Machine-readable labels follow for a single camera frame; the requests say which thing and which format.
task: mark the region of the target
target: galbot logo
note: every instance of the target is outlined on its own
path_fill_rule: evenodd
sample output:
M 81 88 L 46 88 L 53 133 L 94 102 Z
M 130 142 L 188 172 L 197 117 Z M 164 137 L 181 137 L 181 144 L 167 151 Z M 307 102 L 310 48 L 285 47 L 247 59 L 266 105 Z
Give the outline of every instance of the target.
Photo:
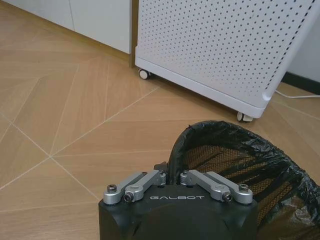
M 177 197 L 172 197 L 172 196 L 151 196 L 151 200 L 195 200 L 195 199 L 204 199 L 205 196 L 177 196 Z

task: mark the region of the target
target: white perforated panel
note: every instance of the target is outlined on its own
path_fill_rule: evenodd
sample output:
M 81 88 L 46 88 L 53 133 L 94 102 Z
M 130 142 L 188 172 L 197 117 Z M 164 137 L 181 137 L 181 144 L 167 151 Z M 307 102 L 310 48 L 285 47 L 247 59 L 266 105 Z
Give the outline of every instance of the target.
M 136 55 L 257 107 L 315 0 L 140 0 Z

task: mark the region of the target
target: plastic bag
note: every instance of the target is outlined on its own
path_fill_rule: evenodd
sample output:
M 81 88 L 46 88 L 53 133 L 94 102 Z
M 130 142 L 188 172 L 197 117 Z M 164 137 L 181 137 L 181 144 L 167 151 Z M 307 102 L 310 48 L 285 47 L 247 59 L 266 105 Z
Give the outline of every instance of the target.
M 249 185 L 258 202 L 257 239 L 320 240 L 319 186 L 261 136 L 224 121 L 189 126 L 173 146 L 168 184 L 189 169 Z

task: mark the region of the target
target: wooden floor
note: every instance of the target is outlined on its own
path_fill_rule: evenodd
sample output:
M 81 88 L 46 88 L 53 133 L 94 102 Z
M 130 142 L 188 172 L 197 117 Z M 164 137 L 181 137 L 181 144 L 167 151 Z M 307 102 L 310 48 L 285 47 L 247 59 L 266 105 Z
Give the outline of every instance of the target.
M 308 94 L 281 84 L 290 95 Z M 179 134 L 236 112 L 0 4 L 0 239 L 97 240 L 110 183 L 169 159 Z M 274 95 L 243 127 L 320 183 L 320 99 Z

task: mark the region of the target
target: caster wheel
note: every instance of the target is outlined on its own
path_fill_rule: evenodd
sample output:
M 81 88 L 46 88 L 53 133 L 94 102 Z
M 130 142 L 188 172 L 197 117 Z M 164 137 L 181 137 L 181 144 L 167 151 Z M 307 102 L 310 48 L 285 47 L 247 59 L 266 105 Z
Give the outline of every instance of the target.
M 237 119 L 239 122 L 245 122 L 245 123 L 249 123 L 249 122 L 252 122 L 253 121 L 253 117 L 251 116 L 248 116 L 248 115 L 245 115 L 244 113 L 242 112 L 238 112 L 237 114 Z
M 139 75 L 140 75 L 140 78 L 144 79 L 144 80 L 147 80 L 150 78 L 150 72 L 144 70 L 144 69 L 140 69 L 139 70 Z

